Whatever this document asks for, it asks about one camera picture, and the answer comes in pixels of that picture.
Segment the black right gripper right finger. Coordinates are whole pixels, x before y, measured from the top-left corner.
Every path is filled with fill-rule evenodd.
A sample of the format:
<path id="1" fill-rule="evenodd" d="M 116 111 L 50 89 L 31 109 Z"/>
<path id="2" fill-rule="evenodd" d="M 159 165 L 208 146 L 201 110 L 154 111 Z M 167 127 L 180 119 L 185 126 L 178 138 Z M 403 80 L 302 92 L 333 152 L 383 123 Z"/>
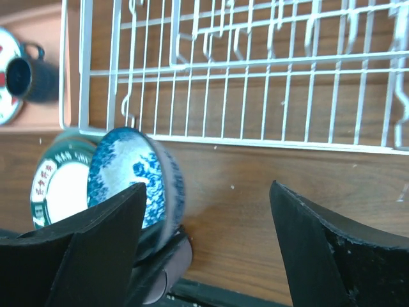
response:
<path id="1" fill-rule="evenodd" d="M 270 206 L 294 306 L 408 306 L 408 237 L 273 182 Z"/>

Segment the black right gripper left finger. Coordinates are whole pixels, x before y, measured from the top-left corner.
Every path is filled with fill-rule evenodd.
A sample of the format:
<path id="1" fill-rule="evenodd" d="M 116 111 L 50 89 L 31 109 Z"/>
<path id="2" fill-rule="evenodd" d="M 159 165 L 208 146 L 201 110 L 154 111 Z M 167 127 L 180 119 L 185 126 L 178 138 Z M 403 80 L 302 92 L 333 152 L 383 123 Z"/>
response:
<path id="1" fill-rule="evenodd" d="M 1 237 L 1 306 L 124 306 L 146 204 L 134 184 L 38 230 Z"/>

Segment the purple mug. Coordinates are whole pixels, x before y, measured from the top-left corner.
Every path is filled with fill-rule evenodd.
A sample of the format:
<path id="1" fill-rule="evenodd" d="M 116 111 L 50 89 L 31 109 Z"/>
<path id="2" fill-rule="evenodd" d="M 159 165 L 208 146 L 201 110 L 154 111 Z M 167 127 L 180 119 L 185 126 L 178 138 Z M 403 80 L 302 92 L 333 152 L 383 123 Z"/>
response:
<path id="1" fill-rule="evenodd" d="M 186 273 L 192 258 L 192 244 L 188 233 L 180 226 L 160 251 L 133 268 L 125 306 L 149 306 L 157 303 Z"/>

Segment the blue floral ceramic bowl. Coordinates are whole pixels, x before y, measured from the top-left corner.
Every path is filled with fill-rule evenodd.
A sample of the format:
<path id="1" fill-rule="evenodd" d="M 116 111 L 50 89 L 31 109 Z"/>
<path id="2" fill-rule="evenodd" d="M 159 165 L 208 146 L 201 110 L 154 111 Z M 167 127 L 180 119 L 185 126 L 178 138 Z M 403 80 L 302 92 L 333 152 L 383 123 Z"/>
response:
<path id="1" fill-rule="evenodd" d="M 130 127 L 108 132 L 96 147 L 88 173 L 87 202 L 93 207 L 136 183 L 146 186 L 139 259 L 162 249 L 185 211 L 179 164 L 159 142 Z"/>

